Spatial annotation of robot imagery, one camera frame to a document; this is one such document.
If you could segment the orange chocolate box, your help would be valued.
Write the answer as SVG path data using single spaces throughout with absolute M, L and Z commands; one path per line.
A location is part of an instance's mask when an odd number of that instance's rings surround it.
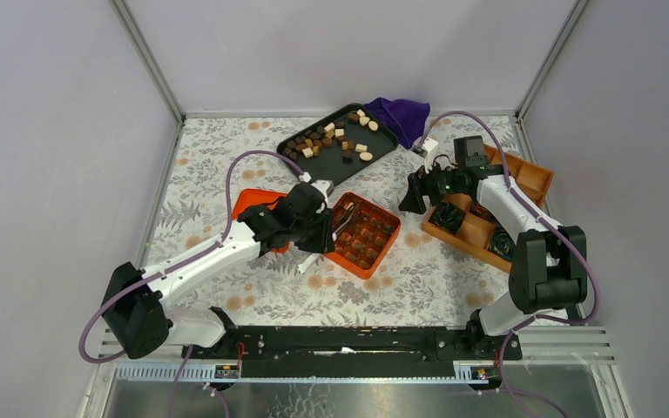
M 344 193 L 333 208 L 333 226 L 348 202 L 359 204 L 361 212 L 334 242 L 334 251 L 324 257 L 354 276 L 370 279 L 401 230 L 401 220 L 392 212 L 353 193 Z

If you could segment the orange box lid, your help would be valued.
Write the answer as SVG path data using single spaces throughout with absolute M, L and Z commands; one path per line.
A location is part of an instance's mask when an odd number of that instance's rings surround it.
M 280 209 L 283 194 L 245 190 L 233 209 L 224 248 L 239 260 L 257 259 L 282 252 L 291 240 Z

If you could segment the white metal tongs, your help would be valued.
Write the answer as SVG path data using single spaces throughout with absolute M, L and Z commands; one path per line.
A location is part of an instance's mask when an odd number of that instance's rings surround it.
M 359 204 L 348 210 L 345 210 L 343 215 L 333 226 L 333 240 L 337 241 L 338 236 L 345 230 L 347 226 L 352 224 L 357 216 L 361 212 L 361 207 Z M 321 257 L 320 253 L 310 253 L 296 268 L 298 274 L 304 274 L 319 258 Z

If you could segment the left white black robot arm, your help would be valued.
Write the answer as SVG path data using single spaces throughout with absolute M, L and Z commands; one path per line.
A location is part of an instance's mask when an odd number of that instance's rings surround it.
M 333 252 L 332 189 L 329 180 L 301 182 L 271 206 L 249 206 L 210 246 L 144 269 L 130 262 L 116 267 L 101 316 L 121 353 L 136 360 L 166 343 L 178 343 L 203 347 L 216 358 L 228 356 L 236 338 L 231 321 L 219 309 L 181 309 L 178 300 L 222 273 L 287 245 L 309 253 Z

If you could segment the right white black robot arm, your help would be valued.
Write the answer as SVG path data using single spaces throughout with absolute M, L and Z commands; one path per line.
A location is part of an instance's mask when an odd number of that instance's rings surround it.
M 456 160 L 438 164 L 438 144 L 427 138 L 417 152 L 422 166 L 407 177 L 400 210 L 424 214 L 449 195 L 463 194 L 498 221 L 515 244 L 508 291 L 474 316 L 477 327 L 464 336 L 469 354 L 485 359 L 500 335 L 551 311 L 575 306 L 588 295 L 585 233 L 563 226 L 530 201 L 511 176 L 507 161 L 493 164 L 481 137 L 454 140 Z

